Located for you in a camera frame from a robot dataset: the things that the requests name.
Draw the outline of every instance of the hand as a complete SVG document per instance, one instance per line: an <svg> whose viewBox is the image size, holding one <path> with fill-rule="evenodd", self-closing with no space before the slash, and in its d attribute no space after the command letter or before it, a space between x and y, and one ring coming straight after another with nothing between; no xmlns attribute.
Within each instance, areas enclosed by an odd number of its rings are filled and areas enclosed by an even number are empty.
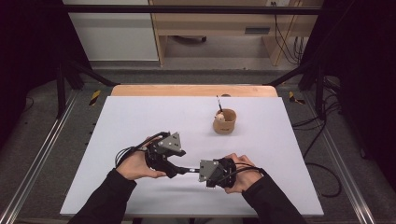
<svg viewBox="0 0 396 224"><path fill-rule="evenodd" d="M255 166L253 162L251 162L247 156L243 155L241 157L237 157L235 153L226 156L225 158L233 159L235 163L246 163L252 166ZM236 170L241 168L248 167L248 165L236 164ZM246 170L241 173L236 174L236 180L233 184L232 188L224 188L226 193L241 193L243 190L247 190L250 186L259 179L262 178L262 174L256 170Z"/></svg>
<svg viewBox="0 0 396 224"><path fill-rule="evenodd" d="M141 177L158 178L166 176L166 173L161 171L151 170L146 164L145 152L136 151L131 154L122 164L117 168L117 171L126 179L136 180Z"/></svg>

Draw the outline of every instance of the white table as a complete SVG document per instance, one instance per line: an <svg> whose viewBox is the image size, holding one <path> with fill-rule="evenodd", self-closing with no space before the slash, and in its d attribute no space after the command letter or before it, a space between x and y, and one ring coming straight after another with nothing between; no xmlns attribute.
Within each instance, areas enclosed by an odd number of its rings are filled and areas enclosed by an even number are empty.
<svg viewBox="0 0 396 224"><path fill-rule="evenodd" d="M312 180L304 165L290 121L278 97L223 97L223 108L237 114L235 130L218 135L212 121L216 97L110 96L92 134L62 215L74 215L114 167L123 148L155 133L180 132L187 154L171 157L178 166L196 167L200 160L246 154L262 167L304 216L322 216ZM126 209L131 217L252 217L255 212L240 194L206 189L198 174L172 179L138 179Z"/></svg>

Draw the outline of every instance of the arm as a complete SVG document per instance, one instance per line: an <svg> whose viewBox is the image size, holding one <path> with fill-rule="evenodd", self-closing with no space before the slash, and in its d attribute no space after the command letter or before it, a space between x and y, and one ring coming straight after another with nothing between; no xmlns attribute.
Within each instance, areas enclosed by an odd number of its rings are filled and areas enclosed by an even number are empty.
<svg viewBox="0 0 396 224"><path fill-rule="evenodd" d="M235 163L254 166L247 156L227 156ZM237 164L236 169L246 167ZM227 193L239 192L247 203L257 212L260 223L306 223L288 197L269 175L262 176L258 171L247 170L236 175L235 184Z"/></svg>
<svg viewBox="0 0 396 224"><path fill-rule="evenodd" d="M69 223L121 223L134 187L136 182L113 169Z"/></svg>
<svg viewBox="0 0 396 224"><path fill-rule="evenodd" d="M145 176L157 178L166 176L166 173L149 169L145 153L136 151L108 173L102 185L70 219L69 224L121 223L126 203L136 187L135 180Z"/></svg>

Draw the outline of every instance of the wooden cup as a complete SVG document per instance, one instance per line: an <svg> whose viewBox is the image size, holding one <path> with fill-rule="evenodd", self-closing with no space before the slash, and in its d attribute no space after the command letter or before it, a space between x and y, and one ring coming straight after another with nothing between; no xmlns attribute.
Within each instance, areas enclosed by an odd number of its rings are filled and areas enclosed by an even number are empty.
<svg viewBox="0 0 396 224"><path fill-rule="evenodd" d="M233 129L235 128L235 121L236 121L235 111L231 109L222 109L222 111L225 120L218 120L215 117L215 120L213 121L213 129L218 134L232 133Z"/></svg>

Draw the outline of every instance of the gray floor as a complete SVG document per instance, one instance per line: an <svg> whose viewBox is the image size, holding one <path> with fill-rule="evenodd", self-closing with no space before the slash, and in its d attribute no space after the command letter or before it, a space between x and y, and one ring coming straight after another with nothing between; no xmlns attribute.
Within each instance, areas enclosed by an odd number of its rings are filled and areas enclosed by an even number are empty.
<svg viewBox="0 0 396 224"><path fill-rule="evenodd" d="M131 63L124 63L121 69L114 70L111 63L99 64L98 73L121 83L195 83L195 84L262 84L279 77L293 65L285 62L277 68L269 66L268 56L259 38L211 37L206 43L196 40L171 39L165 65L138 63L131 70ZM67 220L59 215L67 189L86 144L90 132L99 118L106 96L111 88L105 87L83 76L86 85L78 91L78 98L71 114L63 126L55 145L38 176L31 192L18 214L16 223L45 223L42 219L32 222L32 218ZM283 97L290 122L313 118L308 105L289 101L293 91L297 99L308 100L311 91L299 92L292 79L277 88ZM101 94L95 105L89 105L94 91ZM57 113L56 85L47 83L29 92L34 99L30 109L21 115L11 137L0 151L0 210L6 209L18 186L22 182L35 155L45 141ZM26 100L27 107L32 103ZM364 200L367 202L376 223L396 223L396 194L382 176L374 161L363 160L344 117L337 111L330 114L327 128L340 150L347 167L353 175ZM295 131L299 146L305 152L318 129ZM334 170L326 145L322 138L314 144L306 161L325 165ZM316 168L308 168L316 189L322 193L333 193L337 189L334 178ZM343 189L336 198L319 196L324 209L324 217L311 217L310 223L360 223Z"/></svg>

